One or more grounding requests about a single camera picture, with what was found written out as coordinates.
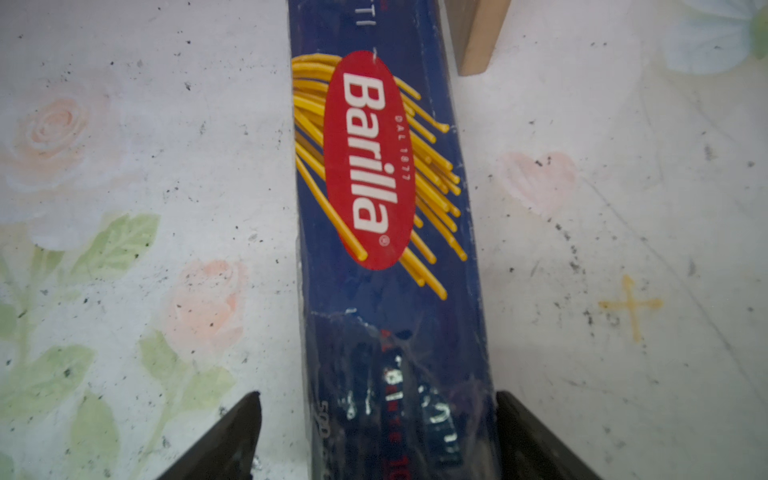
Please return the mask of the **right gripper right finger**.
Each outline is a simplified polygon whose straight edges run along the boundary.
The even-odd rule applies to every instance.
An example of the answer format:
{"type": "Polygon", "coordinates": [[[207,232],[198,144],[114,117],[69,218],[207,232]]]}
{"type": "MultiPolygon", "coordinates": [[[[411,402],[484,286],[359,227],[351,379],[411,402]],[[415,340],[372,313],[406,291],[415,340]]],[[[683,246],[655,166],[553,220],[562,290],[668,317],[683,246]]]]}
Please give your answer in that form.
{"type": "Polygon", "coordinates": [[[498,391],[496,403],[503,479],[601,479],[511,392],[498,391]]]}

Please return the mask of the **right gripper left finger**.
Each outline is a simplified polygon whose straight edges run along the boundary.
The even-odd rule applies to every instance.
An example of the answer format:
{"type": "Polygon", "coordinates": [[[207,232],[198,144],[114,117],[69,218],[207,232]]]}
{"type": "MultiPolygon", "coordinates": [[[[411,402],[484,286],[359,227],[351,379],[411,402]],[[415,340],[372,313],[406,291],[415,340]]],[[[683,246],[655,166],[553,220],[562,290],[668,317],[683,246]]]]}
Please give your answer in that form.
{"type": "Polygon", "coordinates": [[[158,480],[250,480],[262,426],[260,393],[246,394],[158,480]]]}

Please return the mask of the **blue Barilla spaghetti box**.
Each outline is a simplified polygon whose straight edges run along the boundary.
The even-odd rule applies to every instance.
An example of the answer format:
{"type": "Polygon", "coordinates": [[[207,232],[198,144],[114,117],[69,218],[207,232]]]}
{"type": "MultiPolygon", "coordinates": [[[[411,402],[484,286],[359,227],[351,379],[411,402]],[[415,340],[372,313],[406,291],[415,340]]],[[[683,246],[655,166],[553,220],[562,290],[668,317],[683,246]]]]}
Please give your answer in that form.
{"type": "Polygon", "coordinates": [[[498,479],[438,5],[288,10],[310,475],[498,479]]]}

